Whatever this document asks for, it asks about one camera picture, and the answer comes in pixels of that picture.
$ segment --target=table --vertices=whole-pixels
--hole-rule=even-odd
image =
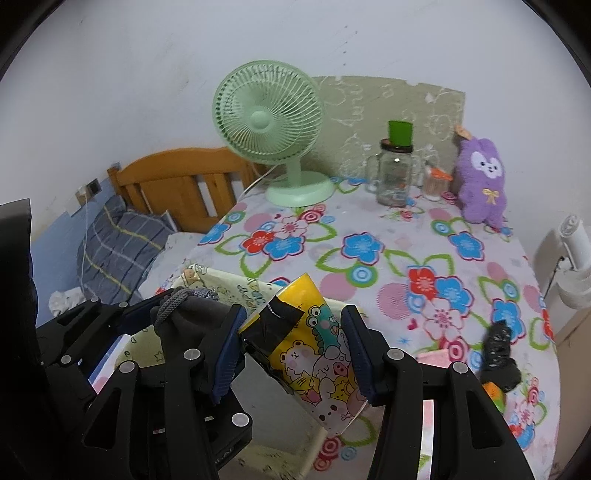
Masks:
[[[363,179],[333,178],[335,194],[281,208],[262,189],[203,237],[192,261],[279,285],[308,273],[325,298],[353,303],[391,347],[417,356],[447,349],[478,373],[491,322],[512,329],[522,383],[504,418],[537,479],[550,473],[560,407],[548,312],[524,250],[509,226],[496,231],[461,218],[451,193],[439,202],[413,187],[407,206],[377,204]],[[310,478],[364,478],[381,421],[366,410],[343,436],[328,438]],[[423,452],[419,479],[430,471]]]

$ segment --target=jar handle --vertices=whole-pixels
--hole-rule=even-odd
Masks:
[[[365,161],[365,179],[367,180],[365,189],[368,192],[375,193],[378,190],[378,183],[379,183],[379,160],[377,168],[372,171],[371,164],[376,161],[372,160],[374,157],[380,156],[381,153],[376,153],[368,157]]]

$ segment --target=blue wall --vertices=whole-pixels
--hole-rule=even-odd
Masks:
[[[86,231],[86,220],[90,224],[105,202],[115,194],[109,179],[103,180],[100,186],[102,190],[88,204],[73,216],[67,212],[62,213],[31,244],[33,280],[39,297],[37,326],[53,318],[47,303],[54,291],[79,286],[76,256]]]

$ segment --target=wooden headboard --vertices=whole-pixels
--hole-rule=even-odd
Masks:
[[[134,161],[123,170],[107,170],[118,195],[143,213],[168,210],[185,232],[207,233],[236,199],[229,174],[238,173],[244,188],[254,181],[250,165],[227,148],[179,148]],[[197,185],[202,175],[216,209],[209,216]]]

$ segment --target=plaid pillow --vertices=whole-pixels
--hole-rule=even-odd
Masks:
[[[111,197],[86,232],[86,250],[84,240],[78,249],[86,298],[97,296],[107,304],[141,301],[142,276],[171,233],[165,218],[127,210],[121,197]]]

